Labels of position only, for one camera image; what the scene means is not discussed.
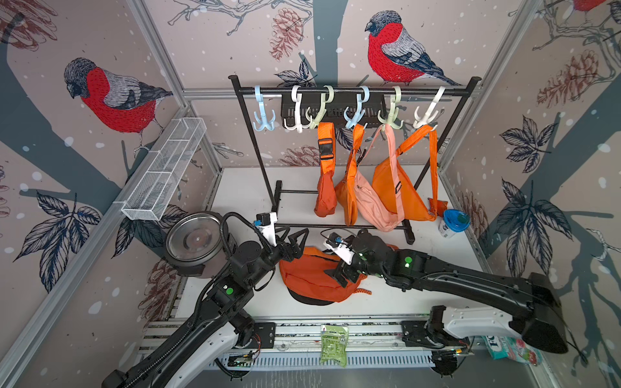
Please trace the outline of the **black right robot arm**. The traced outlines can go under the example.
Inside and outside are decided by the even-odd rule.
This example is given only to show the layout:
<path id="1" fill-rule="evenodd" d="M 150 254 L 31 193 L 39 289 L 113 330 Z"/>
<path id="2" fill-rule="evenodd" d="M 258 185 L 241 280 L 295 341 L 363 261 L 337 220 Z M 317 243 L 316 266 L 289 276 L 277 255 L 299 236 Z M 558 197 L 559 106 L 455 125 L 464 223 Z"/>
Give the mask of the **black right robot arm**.
<path id="1" fill-rule="evenodd" d="M 434 307 L 428 324 L 431 333 L 455 339 L 513 337 L 544 352 L 569 350 L 561 301 L 541 273 L 528 278 L 482 273 L 425 252 L 387 245 L 368 231 L 346 239 L 333 233 L 326 244 L 328 252 L 308 247 L 300 258 L 279 265 L 283 282 L 299 302 L 343 302 L 358 291 L 362 280 L 377 276 L 402 291 L 441 292 L 480 303 L 472 312 Z"/>

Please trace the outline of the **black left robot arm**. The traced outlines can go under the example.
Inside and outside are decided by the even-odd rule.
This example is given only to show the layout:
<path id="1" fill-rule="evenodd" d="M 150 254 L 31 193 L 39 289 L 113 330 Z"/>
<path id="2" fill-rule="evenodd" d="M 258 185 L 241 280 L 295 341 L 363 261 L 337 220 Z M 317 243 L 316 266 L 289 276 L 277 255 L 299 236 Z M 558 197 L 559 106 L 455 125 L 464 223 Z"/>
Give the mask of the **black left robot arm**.
<path id="1" fill-rule="evenodd" d="M 282 227 L 270 242 L 255 223 L 229 212 L 221 220 L 221 234 L 228 218 L 239 219 L 258 239 L 235 251 L 224 247 L 226 265 L 202 289 L 190 317 L 143 361 L 126 372 L 111 372 L 103 387 L 186 387 L 224 352 L 251 342 L 255 321 L 244 308 L 279 262 L 302 257 L 310 231 Z"/>

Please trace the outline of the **orange crossbody bag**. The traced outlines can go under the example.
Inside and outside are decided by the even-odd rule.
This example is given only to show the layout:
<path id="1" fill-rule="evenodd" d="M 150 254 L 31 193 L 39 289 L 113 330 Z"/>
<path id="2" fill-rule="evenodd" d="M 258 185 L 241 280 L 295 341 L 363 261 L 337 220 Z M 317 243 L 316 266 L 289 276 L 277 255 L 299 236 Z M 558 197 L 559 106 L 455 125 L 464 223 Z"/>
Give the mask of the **orange crossbody bag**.
<path id="1" fill-rule="evenodd" d="M 335 187 L 338 203 L 344 209 L 344 224 L 353 226 L 357 221 L 357 200 L 355 183 L 357 176 L 357 154 L 361 149 L 365 128 L 356 124 L 353 130 L 353 145 L 349 153 L 344 178 Z"/>

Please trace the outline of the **rust orange backpack bag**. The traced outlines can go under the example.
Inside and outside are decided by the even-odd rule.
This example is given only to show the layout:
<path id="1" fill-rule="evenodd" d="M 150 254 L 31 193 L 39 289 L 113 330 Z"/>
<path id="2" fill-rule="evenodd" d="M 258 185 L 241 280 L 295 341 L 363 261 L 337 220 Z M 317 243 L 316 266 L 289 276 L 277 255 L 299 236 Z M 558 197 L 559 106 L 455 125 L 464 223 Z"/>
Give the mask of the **rust orange backpack bag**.
<path id="1" fill-rule="evenodd" d="M 317 247 L 306 247 L 300 259 L 292 262 L 281 261 L 278 264 L 281 279 L 286 288 L 302 289 L 310 287 L 326 287 L 335 289 L 334 303 L 344 302 L 354 294 L 371 295 L 363 289 L 361 283 L 366 279 L 362 275 L 357 283 L 340 286 L 326 271 L 336 268 L 341 259 L 337 255 L 328 254 Z"/>

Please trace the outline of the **black waist bag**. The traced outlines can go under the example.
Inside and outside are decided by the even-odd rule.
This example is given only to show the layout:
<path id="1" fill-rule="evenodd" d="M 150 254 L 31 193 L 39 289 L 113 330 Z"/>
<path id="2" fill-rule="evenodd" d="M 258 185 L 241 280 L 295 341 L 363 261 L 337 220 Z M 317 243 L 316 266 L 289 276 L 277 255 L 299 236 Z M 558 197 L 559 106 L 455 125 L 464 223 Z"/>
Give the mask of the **black waist bag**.
<path id="1" fill-rule="evenodd" d="M 329 306 L 333 304 L 335 289 L 326 287 L 310 287 L 302 289 L 287 288 L 291 297 L 305 305 L 310 306 Z"/>

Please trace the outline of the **orange sling bag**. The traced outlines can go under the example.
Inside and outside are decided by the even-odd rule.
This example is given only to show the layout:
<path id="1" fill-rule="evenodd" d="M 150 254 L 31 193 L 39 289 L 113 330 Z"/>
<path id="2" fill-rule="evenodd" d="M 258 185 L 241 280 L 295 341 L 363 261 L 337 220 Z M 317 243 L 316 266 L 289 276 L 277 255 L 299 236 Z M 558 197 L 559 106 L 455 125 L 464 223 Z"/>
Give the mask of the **orange sling bag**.
<path id="1" fill-rule="evenodd" d="M 423 137 L 430 137 L 430 177 L 432 184 L 432 197 L 424 202 L 417 190 L 414 188 L 408 175 L 399 164 L 399 156 L 410 150 L 420 142 Z M 434 221 L 441 217 L 447 209 L 447 204 L 438 199 L 438 134 L 430 125 L 425 125 L 417 129 L 401 145 L 396 145 L 398 160 L 399 178 L 402 184 L 402 201 L 404 204 L 405 219 L 409 221 Z"/>

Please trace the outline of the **dark orange bag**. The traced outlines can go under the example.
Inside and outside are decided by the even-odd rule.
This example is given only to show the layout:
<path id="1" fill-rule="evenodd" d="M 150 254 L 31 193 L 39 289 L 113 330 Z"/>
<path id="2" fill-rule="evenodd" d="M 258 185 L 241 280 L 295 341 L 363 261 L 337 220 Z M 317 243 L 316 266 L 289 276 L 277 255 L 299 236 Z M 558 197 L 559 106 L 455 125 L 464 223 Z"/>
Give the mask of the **dark orange bag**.
<path id="1" fill-rule="evenodd" d="M 320 218 L 335 213 L 337 197 L 333 176 L 336 170 L 336 132 L 333 123 L 322 122 L 318 127 L 320 179 L 315 214 Z"/>

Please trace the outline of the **pink waist bag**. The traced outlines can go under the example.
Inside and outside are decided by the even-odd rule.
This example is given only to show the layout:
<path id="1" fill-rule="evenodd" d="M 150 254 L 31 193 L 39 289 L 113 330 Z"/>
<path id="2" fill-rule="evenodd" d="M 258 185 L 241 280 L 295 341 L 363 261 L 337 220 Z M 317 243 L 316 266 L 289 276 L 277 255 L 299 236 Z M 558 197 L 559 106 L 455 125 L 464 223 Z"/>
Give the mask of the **pink waist bag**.
<path id="1" fill-rule="evenodd" d="M 383 124 L 379 132 L 386 135 L 388 158 L 377 166 L 372 184 L 360 172 L 354 175 L 354 194 L 360 215 L 377 230 L 390 232 L 404 221 L 405 211 L 394 129 Z"/>

